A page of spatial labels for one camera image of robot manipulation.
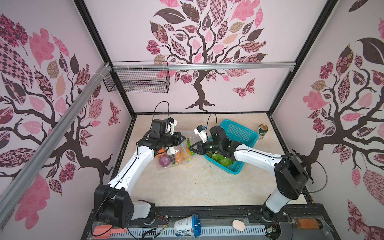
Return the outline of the green toy chili pepper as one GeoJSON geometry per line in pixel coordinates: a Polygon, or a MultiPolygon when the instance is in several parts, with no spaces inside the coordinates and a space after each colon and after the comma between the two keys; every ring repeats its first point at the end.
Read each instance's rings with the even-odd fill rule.
{"type": "Polygon", "coordinates": [[[190,138],[187,138],[187,154],[189,155],[189,157],[192,157],[195,155],[194,152],[192,152],[189,148],[191,147],[191,141],[190,141],[190,138]]]}

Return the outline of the clear blue zip top bag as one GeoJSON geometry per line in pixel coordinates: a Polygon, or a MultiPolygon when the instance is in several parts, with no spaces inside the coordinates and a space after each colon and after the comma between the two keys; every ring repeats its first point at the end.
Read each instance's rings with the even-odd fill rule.
{"type": "Polygon", "coordinates": [[[193,132],[182,132],[186,139],[176,147],[161,149],[155,156],[154,161],[160,169],[169,169],[172,167],[184,167],[192,162],[198,155],[189,150],[192,144],[197,142],[196,135],[193,132]]]}

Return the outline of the brown toy walnut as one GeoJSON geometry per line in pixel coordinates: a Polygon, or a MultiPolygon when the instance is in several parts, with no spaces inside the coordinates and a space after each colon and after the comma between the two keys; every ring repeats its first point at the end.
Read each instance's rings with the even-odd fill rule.
{"type": "Polygon", "coordinates": [[[182,152],[175,153],[175,162],[181,164],[185,159],[182,157],[182,152]]]}

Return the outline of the green toy lettuce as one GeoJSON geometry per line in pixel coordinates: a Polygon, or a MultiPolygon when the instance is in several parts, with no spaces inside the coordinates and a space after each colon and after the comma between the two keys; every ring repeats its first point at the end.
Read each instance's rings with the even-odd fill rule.
{"type": "Polygon", "coordinates": [[[234,163],[232,159],[226,158],[221,154],[211,154],[210,158],[222,165],[223,167],[231,166],[234,163]]]}

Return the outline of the purple toy onion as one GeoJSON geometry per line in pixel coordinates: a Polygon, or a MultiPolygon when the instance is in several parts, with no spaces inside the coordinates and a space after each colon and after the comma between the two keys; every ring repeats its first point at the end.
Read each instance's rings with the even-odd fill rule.
{"type": "Polygon", "coordinates": [[[168,155],[162,155],[159,157],[159,164],[166,168],[171,164],[172,160],[168,155]]]}

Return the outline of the yellow brown toy potato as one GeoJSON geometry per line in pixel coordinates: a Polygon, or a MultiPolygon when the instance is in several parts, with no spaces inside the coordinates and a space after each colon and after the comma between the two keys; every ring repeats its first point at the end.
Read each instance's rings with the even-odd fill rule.
{"type": "Polygon", "coordinates": [[[184,158],[184,159],[189,159],[189,158],[191,158],[191,152],[189,151],[189,149],[188,148],[186,148],[186,147],[183,147],[183,149],[181,150],[181,152],[182,152],[182,157],[184,158]]]}

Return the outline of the orange toy pumpkin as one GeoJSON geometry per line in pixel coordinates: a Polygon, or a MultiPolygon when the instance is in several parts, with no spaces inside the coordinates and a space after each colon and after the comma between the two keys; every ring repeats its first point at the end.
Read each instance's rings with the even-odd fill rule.
{"type": "Polygon", "coordinates": [[[161,156],[166,155],[166,154],[167,154],[167,150],[166,150],[165,148],[162,148],[162,149],[160,149],[160,150],[157,152],[156,157],[157,157],[157,158],[160,158],[161,156]]]}

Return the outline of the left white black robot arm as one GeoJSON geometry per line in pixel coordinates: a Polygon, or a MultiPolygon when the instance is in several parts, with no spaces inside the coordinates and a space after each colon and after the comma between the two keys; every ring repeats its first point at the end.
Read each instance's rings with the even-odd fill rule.
{"type": "Polygon", "coordinates": [[[137,150],[125,167],[107,185],[100,184],[95,190],[95,219],[113,227],[125,228],[131,221],[145,219],[153,205],[147,202],[134,203],[130,194],[146,166],[162,148],[181,145],[186,137],[180,132],[162,136],[159,139],[143,137],[137,143],[137,150]]]}

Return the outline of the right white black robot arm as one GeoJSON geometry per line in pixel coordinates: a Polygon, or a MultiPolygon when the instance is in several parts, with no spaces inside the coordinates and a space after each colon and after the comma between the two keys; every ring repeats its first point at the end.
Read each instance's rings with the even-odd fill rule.
{"type": "Polygon", "coordinates": [[[201,141],[191,145],[190,151],[198,155],[220,154],[233,161],[254,165],[275,176],[277,187],[260,210],[260,215],[267,222],[272,222],[291,200],[297,200],[308,182],[309,176],[297,156],[257,151],[241,142],[231,141],[220,126],[211,128],[211,140],[203,126],[194,129],[194,133],[199,135],[201,141]]]}

